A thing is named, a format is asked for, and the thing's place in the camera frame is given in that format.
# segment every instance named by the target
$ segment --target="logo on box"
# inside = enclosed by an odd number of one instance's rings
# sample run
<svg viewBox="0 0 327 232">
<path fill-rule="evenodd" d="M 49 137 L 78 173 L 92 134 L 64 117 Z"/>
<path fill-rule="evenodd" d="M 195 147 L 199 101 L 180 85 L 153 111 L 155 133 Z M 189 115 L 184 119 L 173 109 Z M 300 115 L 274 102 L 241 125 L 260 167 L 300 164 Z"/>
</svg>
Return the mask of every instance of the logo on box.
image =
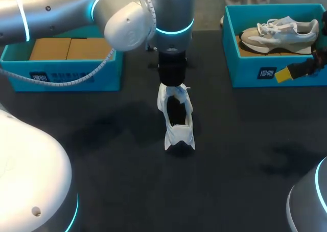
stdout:
<svg viewBox="0 0 327 232">
<path fill-rule="evenodd" d="M 276 70 L 277 67 L 262 67 L 259 70 L 258 80 L 274 78 Z"/>
<path fill-rule="evenodd" d="M 45 72 L 30 72 L 30 76 L 33 80 L 49 82 L 49 78 Z"/>
</svg>

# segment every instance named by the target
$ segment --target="sneaker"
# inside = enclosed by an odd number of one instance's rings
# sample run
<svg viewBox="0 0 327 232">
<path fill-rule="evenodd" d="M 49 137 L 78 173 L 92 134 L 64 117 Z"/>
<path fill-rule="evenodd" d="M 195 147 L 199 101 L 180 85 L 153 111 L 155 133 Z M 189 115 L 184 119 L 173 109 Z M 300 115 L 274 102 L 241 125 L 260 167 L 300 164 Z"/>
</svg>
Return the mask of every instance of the sneaker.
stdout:
<svg viewBox="0 0 327 232">
<path fill-rule="evenodd" d="M 266 24 L 257 24 L 243 32 L 242 43 L 250 49 L 267 54 L 276 48 L 286 49 L 293 53 L 311 54 L 311 46 L 317 40 L 319 23 L 296 22 L 290 17 L 271 19 Z"/>
<path fill-rule="evenodd" d="M 187 144 L 195 149 L 193 136 L 193 107 L 187 92 L 188 87 L 159 87 L 157 105 L 166 119 L 165 150 L 179 143 Z"/>
</svg>

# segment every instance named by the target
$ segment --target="cardboard box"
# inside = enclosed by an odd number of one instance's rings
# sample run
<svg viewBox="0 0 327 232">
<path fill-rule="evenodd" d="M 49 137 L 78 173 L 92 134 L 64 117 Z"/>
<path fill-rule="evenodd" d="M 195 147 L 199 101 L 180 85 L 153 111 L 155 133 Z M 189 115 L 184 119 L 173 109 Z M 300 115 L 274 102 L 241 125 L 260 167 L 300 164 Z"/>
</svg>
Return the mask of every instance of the cardboard box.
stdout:
<svg viewBox="0 0 327 232">
<path fill-rule="evenodd" d="M 111 49 L 104 38 L 74 38 L 71 40 L 67 60 L 104 60 Z"/>
<path fill-rule="evenodd" d="M 71 40 L 83 39 L 86 46 L 72 46 Z M 54 38 L 7 45 L 1 56 L 2 68 L 24 77 L 48 82 L 68 82 L 84 77 L 107 57 L 111 47 L 105 44 L 96 26 L 72 30 Z M 67 60 L 75 52 L 74 60 Z M 74 86 L 51 87 L 9 77 L 15 91 L 118 91 L 121 86 L 123 53 L 114 52 L 97 74 Z"/>
<path fill-rule="evenodd" d="M 66 60 L 70 38 L 42 38 L 35 41 L 30 61 Z"/>
<path fill-rule="evenodd" d="M 305 62 L 312 56 L 303 56 L 285 51 L 267 56 L 243 49 L 238 35 L 244 30 L 266 23 L 269 19 L 290 16 L 301 22 L 319 21 L 325 9 L 320 4 L 296 5 L 243 5 L 226 6 L 223 24 L 223 48 L 233 87 L 270 87 L 270 86 L 317 86 L 327 85 L 327 69 L 317 76 L 305 76 L 296 80 L 278 83 L 274 74 L 292 63 Z M 316 47 L 327 46 L 327 36 L 320 31 Z"/>
</svg>

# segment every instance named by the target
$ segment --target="shoelace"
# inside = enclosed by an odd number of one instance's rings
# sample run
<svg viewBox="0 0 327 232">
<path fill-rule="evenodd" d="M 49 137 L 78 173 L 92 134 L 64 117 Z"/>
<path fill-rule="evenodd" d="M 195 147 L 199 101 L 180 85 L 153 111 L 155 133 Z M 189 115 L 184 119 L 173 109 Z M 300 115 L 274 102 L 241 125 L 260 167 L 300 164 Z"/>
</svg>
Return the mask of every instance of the shoelace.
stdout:
<svg viewBox="0 0 327 232">
<path fill-rule="evenodd" d="M 267 21 L 266 24 L 257 24 L 259 34 L 265 35 L 269 32 L 270 33 L 280 33 L 281 30 L 278 29 L 278 26 L 272 23 L 276 20 L 277 19 L 270 19 Z"/>
</svg>

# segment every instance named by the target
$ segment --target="shoe sole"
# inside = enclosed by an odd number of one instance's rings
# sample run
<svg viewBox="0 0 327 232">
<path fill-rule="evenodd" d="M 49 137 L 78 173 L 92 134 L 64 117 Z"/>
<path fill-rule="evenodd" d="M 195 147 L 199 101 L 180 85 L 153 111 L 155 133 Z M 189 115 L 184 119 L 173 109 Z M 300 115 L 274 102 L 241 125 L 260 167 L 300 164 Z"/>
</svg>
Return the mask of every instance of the shoe sole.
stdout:
<svg viewBox="0 0 327 232">
<path fill-rule="evenodd" d="M 262 54 L 268 54 L 273 49 L 286 49 L 292 53 L 302 54 L 302 55 L 310 55 L 312 53 L 311 46 L 295 46 L 295 45 L 284 45 L 282 47 L 256 47 L 255 45 L 247 44 L 244 41 L 242 41 L 244 45 L 249 47 L 251 50 L 254 50 L 256 52 L 262 53 Z"/>
</svg>

